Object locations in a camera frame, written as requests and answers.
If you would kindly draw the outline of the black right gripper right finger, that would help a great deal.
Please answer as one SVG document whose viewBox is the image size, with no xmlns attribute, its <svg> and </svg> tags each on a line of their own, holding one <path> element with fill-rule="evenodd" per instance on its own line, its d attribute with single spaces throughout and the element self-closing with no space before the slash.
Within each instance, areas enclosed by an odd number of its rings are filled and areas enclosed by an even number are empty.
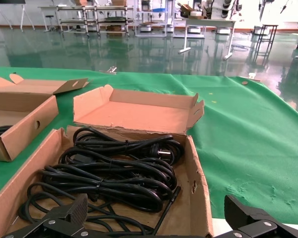
<svg viewBox="0 0 298 238">
<path fill-rule="evenodd" d="M 232 228 L 220 238 L 298 238 L 298 230 L 284 225 L 265 210 L 246 206 L 233 195 L 224 198 L 224 216 Z"/>
</svg>

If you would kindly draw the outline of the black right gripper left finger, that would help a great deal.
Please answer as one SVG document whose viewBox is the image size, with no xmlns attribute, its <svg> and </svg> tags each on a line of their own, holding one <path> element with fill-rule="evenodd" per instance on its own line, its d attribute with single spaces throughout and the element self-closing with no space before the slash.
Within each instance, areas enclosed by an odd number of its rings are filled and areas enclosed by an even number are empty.
<svg viewBox="0 0 298 238">
<path fill-rule="evenodd" d="M 5 238 L 98 238 L 99 232 L 85 229 L 87 195 L 72 204 L 52 208 L 39 221 L 4 235 Z"/>
</svg>

